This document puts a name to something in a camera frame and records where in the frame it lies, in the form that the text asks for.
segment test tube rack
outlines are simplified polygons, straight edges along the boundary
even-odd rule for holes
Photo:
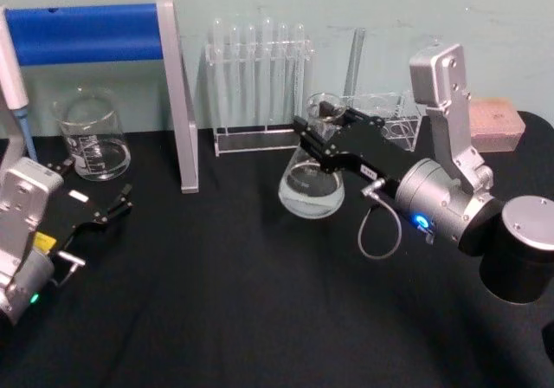
[[[298,145],[292,123],[311,92],[313,55],[302,24],[214,21],[205,60],[216,156]]]
[[[358,111],[371,116],[383,118],[385,121],[383,136],[404,150],[413,152],[416,148],[417,136],[422,124],[422,117],[425,115],[425,108],[416,104],[413,94],[409,90],[402,93],[389,92],[385,94],[361,94],[358,92],[358,74],[364,52],[365,36],[366,29],[355,29],[346,72],[344,96],[341,99],[349,107],[356,108]],[[434,36],[423,37],[423,39],[436,42]],[[417,43],[405,42],[404,44],[404,50],[410,52],[411,49],[416,49],[416,46],[412,46],[412,44]],[[379,66],[376,57],[374,57],[375,62],[372,63],[377,68],[374,69],[374,73],[379,74],[386,66],[386,59],[389,54],[382,51],[377,53],[382,61],[381,66]]]
[[[411,91],[401,94],[359,94],[341,97],[348,107],[384,120],[383,136],[404,150],[413,152],[425,107],[417,105]]]

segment light blue wall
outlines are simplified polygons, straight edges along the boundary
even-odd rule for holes
[[[152,0],[0,0],[0,3],[23,8],[149,1]],[[405,56],[422,41],[438,35],[443,40],[464,44],[468,85],[473,96],[508,97],[518,109],[532,111],[554,123],[550,105],[554,84],[551,0],[175,1],[194,92],[199,58],[213,18],[228,13],[260,13],[305,24],[318,54],[314,91],[342,93],[355,27],[369,31],[367,45],[373,50],[364,60],[360,82],[361,90],[373,92],[407,87]],[[383,55],[389,64],[387,68],[380,61],[368,59]],[[196,98],[196,103],[196,113],[204,125],[206,110],[200,98]],[[122,119],[127,121],[124,124],[128,131],[158,127],[153,118],[123,115]],[[47,133],[49,129],[45,127],[43,131]]]

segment glass beaker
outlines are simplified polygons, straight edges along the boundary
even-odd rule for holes
[[[333,108],[320,107],[323,101]],[[338,96],[315,94],[307,102],[308,123],[323,139],[330,139],[340,129],[334,122],[345,109]],[[318,161],[298,146],[280,180],[279,199],[298,217],[320,219],[340,207],[345,199],[345,186],[340,173],[324,173]]]
[[[116,100],[109,89],[77,87],[52,104],[75,171],[86,180],[109,180],[131,163]]]

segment black tablecloth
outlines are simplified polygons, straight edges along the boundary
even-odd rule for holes
[[[514,153],[485,155],[502,199],[554,198],[554,131],[525,113]],[[383,262],[358,253],[368,203],[347,197],[322,221],[289,214],[277,187],[292,151],[215,158],[200,139],[201,191],[181,195],[172,133],[130,134],[132,165],[112,182],[68,184],[108,203],[131,180],[135,208],[119,226],[86,233],[70,251],[88,265],[47,289],[0,360],[10,387],[552,387],[541,328],[554,285],[536,303],[496,299],[480,259],[428,246],[404,226]],[[59,139],[36,141],[59,160]],[[428,122],[418,149],[431,153]],[[385,213],[368,250],[390,247]]]

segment robotic arm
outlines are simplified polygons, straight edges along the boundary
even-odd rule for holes
[[[113,205],[102,210],[86,195],[62,188],[60,173],[73,161],[50,170],[23,156],[25,140],[16,113],[29,100],[2,7],[0,88],[0,123],[9,138],[0,164],[0,326],[11,327],[47,282],[59,287],[85,265],[65,252],[74,234],[81,227],[108,225],[128,213],[132,204],[127,185]],[[71,264],[61,281],[52,278],[55,257]]]
[[[554,275],[554,202],[521,196],[503,203],[489,193],[493,172],[471,146],[461,45],[424,49],[409,66],[415,101],[431,119],[436,161],[393,145],[369,120],[347,123],[324,141],[297,117],[300,145],[323,171],[353,171],[370,181],[365,195],[380,189],[428,242],[443,236],[482,255],[481,280],[499,298],[535,301]]]

